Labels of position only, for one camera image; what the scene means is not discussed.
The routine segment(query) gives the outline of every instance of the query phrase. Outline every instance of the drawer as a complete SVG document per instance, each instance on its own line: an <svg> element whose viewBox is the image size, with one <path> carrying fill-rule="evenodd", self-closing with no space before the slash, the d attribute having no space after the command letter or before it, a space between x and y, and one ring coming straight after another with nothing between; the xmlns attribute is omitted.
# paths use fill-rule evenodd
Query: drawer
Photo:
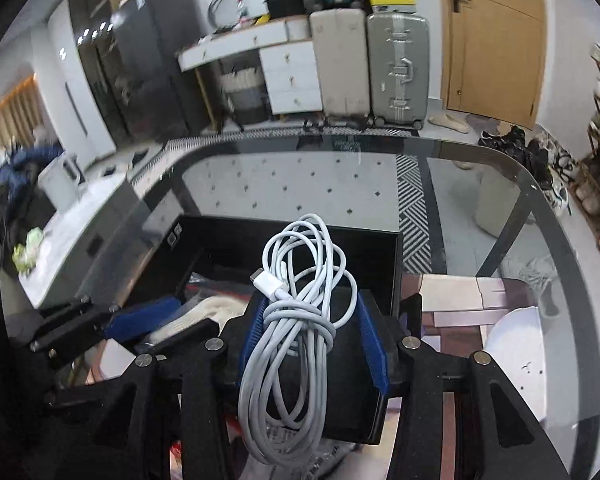
<svg viewBox="0 0 600 480"><path fill-rule="evenodd" d="M322 97L319 89L272 92L269 93L269 103L271 104L271 111L275 114L322 110Z"/></svg>
<svg viewBox="0 0 600 480"><path fill-rule="evenodd" d="M228 32L214 40L192 46L180 53L178 62L180 69L185 71L231 54L285 43L285 41L288 41L286 23L284 20L280 20Z"/></svg>
<svg viewBox="0 0 600 480"><path fill-rule="evenodd" d="M314 66L290 66L264 73L268 92L293 92L319 89L318 71Z"/></svg>
<svg viewBox="0 0 600 480"><path fill-rule="evenodd" d="M315 66L314 42L298 41L261 48L260 62L264 72L288 66Z"/></svg>

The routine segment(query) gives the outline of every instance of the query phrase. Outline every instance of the white dresser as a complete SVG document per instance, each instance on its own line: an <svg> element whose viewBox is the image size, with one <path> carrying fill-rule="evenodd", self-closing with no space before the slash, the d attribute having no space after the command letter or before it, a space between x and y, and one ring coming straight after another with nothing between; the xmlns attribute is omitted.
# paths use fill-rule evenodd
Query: white dresser
<svg viewBox="0 0 600 480"><path fill-rule="evenodd" d="M322 110L312 40L261 48L260 62L274 114Z"/></svg>
<svg viewBox="0 0 600 480"><path fill-rule="evenodd" d="M232 54L311 37L306 16L291 16L213 36L178 54L180 69L191 70Z"/></svg>

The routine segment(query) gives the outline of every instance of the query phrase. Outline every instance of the glass table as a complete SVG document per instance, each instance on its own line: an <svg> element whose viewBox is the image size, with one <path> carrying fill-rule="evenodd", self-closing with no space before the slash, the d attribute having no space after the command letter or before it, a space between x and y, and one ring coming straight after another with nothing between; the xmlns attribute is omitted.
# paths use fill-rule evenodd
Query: glass table
<svg viewBox="0 0 600 480"><path fill-rule="evenodd" d="M430 300L426 334L443 351L489 348L502 316L537 307L543 355L533 373L544 377L534 414L572 478L590 476L600 432L594 315L560 224L512 158L408 130L289 127L171 141L132 184L142 200L81 286L94 302L125 304L180 214L293 221L313 212L333 226L400 233L402 296ZM510 297L520 281L527 303ZM485 287L506 297L497 308ZM506 344L516 362L533 343Z"/></svg>

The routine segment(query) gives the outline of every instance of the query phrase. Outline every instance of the black cabinet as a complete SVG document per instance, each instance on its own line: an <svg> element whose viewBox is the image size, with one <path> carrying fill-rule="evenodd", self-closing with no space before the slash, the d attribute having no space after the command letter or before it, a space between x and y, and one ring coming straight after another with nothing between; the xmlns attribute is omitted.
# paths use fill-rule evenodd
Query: black cabinet
<svg viewBox="0 0 600 480"><path fill-rule="evenodd" d="M181 72L176 53L201 37L193 0L128 0L111 17L125 79L123 114L141 137L195 136L209 124L194 71Z"/></svg>

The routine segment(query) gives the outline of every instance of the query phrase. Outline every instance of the coiled cable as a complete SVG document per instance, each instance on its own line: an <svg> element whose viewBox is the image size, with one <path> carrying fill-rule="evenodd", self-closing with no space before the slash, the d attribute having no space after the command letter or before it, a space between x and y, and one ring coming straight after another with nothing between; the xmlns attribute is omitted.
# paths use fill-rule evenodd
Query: coiled cable
<svg viewBox="0 0 600 480"><path fill-rule="evenodd" d="M309 249L315 265L294 274L293 254L301 246ZM344 252L332 243L327 226L315 214L302 215L264 247L265 276L254 280L254 285L271 302L262 314L264 333L248 359L238 398L244 443L260 462L297 466L317 449L327 405L327 353L333 347L336 330L356 309L358 286L345 267ZM298 281L311 274L312 279L298 292ZM343 276L350 283L349 306L332 322L331 291ZM287 355L300 359L301 370L298 399L291 411L285 406L278 373ZM280 418L267 413L271 394ZM296 420L305 405L304 417ZM267 435L267 427L273 426L286 426L296 434L284 442L274 442Z"/></svg>

